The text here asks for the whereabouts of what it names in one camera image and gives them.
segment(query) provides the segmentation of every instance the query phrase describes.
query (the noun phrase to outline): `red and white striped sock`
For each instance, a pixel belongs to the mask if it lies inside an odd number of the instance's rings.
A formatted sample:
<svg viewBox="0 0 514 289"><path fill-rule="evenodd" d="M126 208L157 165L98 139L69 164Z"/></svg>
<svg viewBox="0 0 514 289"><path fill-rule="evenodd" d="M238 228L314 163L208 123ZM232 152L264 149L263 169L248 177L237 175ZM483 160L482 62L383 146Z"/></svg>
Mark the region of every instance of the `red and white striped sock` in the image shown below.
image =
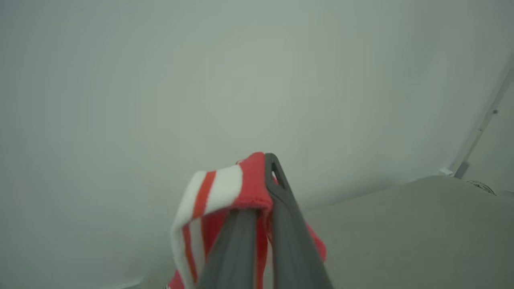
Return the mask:
<svg viewBox="0 0 514 289"><path fill-rule="evenodd" d="M259 209L256 229L256 284L262 289L266 266L267 237L271 236L269 213L273 202L264 182L264 153L258 152L236 165L193 175L171 228L172 251L177 266L170 289L196 288L205 261L231 209ZM309 227L318 252L325 260L323 242Z"/></svg>

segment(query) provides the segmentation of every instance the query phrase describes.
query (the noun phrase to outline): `fabric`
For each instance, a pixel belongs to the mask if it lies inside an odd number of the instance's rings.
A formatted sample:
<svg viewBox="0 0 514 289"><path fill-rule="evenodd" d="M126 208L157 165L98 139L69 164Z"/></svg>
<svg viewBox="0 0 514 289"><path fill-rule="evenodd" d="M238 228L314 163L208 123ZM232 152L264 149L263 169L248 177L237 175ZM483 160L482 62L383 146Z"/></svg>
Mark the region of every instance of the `fabric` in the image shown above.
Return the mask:
<svg viewBox="0 0 514 289"><path fill-rule="evenodd" d="M260 210L256 226L256 284L262 289L268 240L272 240L270 213L273 202L264 182L264 153L258 152L217 171L193 175L180 202L171 229L172 252L177 266L170 289L194 289L206 258L231 209ZM323 260L323 242L307 225Z"/></svg>

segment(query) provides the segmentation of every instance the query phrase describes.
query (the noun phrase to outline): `white surface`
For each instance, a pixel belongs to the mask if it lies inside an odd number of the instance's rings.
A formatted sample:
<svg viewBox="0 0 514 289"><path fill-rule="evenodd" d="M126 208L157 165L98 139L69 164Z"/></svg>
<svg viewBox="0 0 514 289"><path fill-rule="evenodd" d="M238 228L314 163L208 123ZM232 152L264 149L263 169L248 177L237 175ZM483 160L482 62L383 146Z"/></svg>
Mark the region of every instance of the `white surface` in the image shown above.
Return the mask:
<svg viewBox="0 0 514 289"><path fill-rule="evenodd" d="M511 1L3 1L1 287L139 280L197 170L261 150L315 207L454 160Z"/></svg>
<svg viewBox="0 0 514 289"><path fill-rule="evenodd" d="M514 84L511 83L467 162L463 179L478 180L496 193L514 192Z"/></svg>

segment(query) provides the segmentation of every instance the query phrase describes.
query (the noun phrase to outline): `white stripe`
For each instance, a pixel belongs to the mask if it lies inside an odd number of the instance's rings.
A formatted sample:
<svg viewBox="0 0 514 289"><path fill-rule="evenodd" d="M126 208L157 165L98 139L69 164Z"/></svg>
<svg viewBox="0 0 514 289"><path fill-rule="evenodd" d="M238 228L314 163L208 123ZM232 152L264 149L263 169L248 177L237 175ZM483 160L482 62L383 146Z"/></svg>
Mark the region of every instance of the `white stripe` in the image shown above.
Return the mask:
<svg viewBox="0 0 514 289"><path fill-rule="evenodd" d="M231 206L239 196L242 185L243 171L239 165L217 170L204 214Z"/></svg>
<svg viewBox="0 0 514 289"><path fill-rule="evenodd" d="M194 289L193 276L189 271L188 260L186 258L186 246L182 230L171 232L171 251L173 252L173 260L180 273L184 288Z"/></svg>
<svg viewBox="0 0 514 289"><path fill-rule="evenodd" d="M191 233L191 251L193 253L196 274L200 279L205 267L204 238L201 234L201 219L194 219L189 223Z"/></svg>
<svg viewBox="0 0 514 289"><path fill-rule="evenodd" d="M182 196L182 200L180 200L177 215L173 221L172 230L182 229L182 227L191 220L191 217L193 216L194 204L196 202L196 196L198 195L201 184L204 182L206 174L207 172L205 171L197 172L189 181L186 192Z"/></svg>
<svg viewBox="0 0 514 289"><path fill-rule="evenodd" d="M200 189L206 174L207 173L205 171L197 172L189 181L171 227L171 251L173 252L173 259L175 260L175 265L180 272L185 289L194 289L194 284L193 276L189 271L189 264L186 257L186 246L184 236L182 234L182 227L191 220L196 196L198 195L198 190Z"/></svg>

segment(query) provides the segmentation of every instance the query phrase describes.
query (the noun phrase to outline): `sock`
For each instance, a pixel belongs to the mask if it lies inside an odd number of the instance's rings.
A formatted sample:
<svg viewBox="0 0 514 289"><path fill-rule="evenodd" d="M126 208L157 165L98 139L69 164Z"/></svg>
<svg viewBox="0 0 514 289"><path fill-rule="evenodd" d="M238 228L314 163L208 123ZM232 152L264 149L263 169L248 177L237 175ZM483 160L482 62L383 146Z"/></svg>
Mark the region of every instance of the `sock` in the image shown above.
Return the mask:
<svg viewBox="0 0 514 289"><path fill-rule="evenodd" d="M256 226L255 288L262 289L268 238L272 241L270 213L273 202L266 189L264 153L253 153L236 165L193 175L180 202L172 229L172 252L177 266L169 289L194 289L207 256L232 209L258 209ZM307 225L323 260L323 242Z"/></svg>

